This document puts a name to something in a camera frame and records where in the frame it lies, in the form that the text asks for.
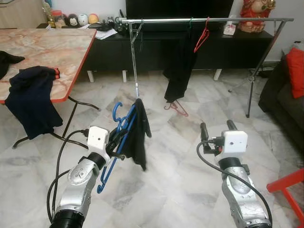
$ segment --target clothes hanger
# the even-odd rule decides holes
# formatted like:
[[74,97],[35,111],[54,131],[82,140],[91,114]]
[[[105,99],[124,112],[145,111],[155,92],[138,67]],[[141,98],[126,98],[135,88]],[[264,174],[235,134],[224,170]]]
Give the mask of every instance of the clothes hanger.
[[196,53],[196,52],[198,51],[198,49],[200,48],[200,46],[201,46],[201,45],[206,41],[206,39],[209,37],[210,32],[209,32],[209,29],[207,28],[208,20],[209,20],[209,17],[208,17],[207,20],[206,20],[205,28],[204,28],[204,30],[203,30],[203,32],[202,32],[202,34],[201,34],[201,36],[200,36],[198,42],[196,43],[195,48],[194,48],[194,50],[193,50],[194,53]]

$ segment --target jar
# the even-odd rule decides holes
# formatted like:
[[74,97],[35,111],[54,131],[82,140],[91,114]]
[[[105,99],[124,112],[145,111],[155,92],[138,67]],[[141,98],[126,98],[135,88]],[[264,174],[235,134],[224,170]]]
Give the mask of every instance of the jar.
[[62,26],[66,26],[61,10],[52,10],[52,16],[57,29],[60,29]]

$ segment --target wall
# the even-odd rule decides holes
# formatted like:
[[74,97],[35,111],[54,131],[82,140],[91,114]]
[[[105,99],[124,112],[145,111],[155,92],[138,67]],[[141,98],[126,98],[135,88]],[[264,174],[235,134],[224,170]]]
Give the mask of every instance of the wall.
[[102,19],[117,17],[119,9],[125,14],[125,0],[52,0],[52,5],[65,14],[96,13]]
[[[230,14],[239,16],[242,6],[242,0],[235,0]],[[279,61],[282,56],[282,49],[289,48],[295,40],[304,41],[304,0],[276,0],[276,8],[271,11],[270,17],[294,18],[293,22],[286,23],[266,58],[267,61]],[[265,31],[273,35],[273,22],[266,23]]]
[[[52,0],[53,8],[69,13],[96,13],[102,19],[108,16],[118,16],[119,9],[125,12],[125,0]],[[239,16],[243,0],[235,0],[231,15]],[[281,50],[288,48],[295,40],[304,39],[304,0],[276,0],[276,8],[271,17],[293,17],[294,22],[288,22],[276,41],[266,60],[278,61]],[[273,23],[268,22],[265,30],[273,35]]]

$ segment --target clothes rack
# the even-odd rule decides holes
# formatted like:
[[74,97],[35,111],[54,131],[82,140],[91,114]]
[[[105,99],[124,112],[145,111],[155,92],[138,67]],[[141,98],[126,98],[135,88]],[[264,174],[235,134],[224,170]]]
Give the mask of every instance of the clothes rack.
[[[250,107],[251,107],[251,99],[253,93],[253,84],[255,82],[255,76],[258,73],[259,68],[262,66],[266,56],[268,55],[269,51],[271,50],[272,46],[274,45],[275,41],[277,40],[278,36],[280,35],[283,27],[289,21],[294,21],[293,18],[187,18],[187,19],[127,19],[127,18],[119,18],[119,22],[129,26],[129,33],[130,33],[130,44],[131,44],[131,54],[132,54],[132,62],[133,62],[133,70],[134,70],[134,81],[135,81],[135,92],[137,98],[139,98],[139,87],[137,81],[137,70],[136,70],[136,61],[135,61],[135,50],[134,50],[134,42],[140,33],[143,25],[151,24],[151,23],[179,23],[179,22],[187,22],[187,23],[195,23],[195,22],[227,22],[227,21],[272,21],[274,23],[274,36],[266,48],[262,58],[260,59],[258,65],[256,66],[254,72],[248,76],[249,81],[251,82],[250,91],[248,94],[248,103],[247,103],[247,111],[246,117],[249,118],[250,115]],[[138,29],[133,30],[133,24],[140,24]]]

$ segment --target paper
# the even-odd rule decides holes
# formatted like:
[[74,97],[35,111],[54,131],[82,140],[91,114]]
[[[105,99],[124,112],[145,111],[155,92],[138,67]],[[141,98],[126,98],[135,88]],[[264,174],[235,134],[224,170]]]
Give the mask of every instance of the paper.
[[87,24],[87,25],[84,25],[83,27],[80,27],[80,29],[86,29],[89,26],[90,26],[90,24]]
[[97,38],[97,39],[105,39],[105,38],[107,38],[107,37],[109,37],[111,35],[114,35],[116,33],[117,32],[114,29],[111,29],[111,30],[106,31],[106,32],[97,31],[95,38]]
[[233,24],[227,24],[224,27],[224,34],[233,36],[234,32],[236,31],[236,25]]

